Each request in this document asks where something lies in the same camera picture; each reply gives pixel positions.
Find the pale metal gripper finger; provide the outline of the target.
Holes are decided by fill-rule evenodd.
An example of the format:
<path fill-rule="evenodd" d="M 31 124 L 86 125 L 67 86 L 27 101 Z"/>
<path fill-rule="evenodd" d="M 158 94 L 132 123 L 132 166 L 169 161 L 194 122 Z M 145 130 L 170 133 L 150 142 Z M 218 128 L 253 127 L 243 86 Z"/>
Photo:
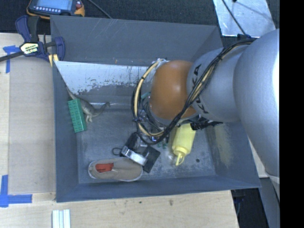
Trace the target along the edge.
<path fill-rule="evenodd" d="M 121 150 L 121 154 L 130 160 L 134 161 L 137 164 L 146 164 L 147 163 L 147 158 L 132 151 L 129 149 L 127 146 L 124 146 Z"/>

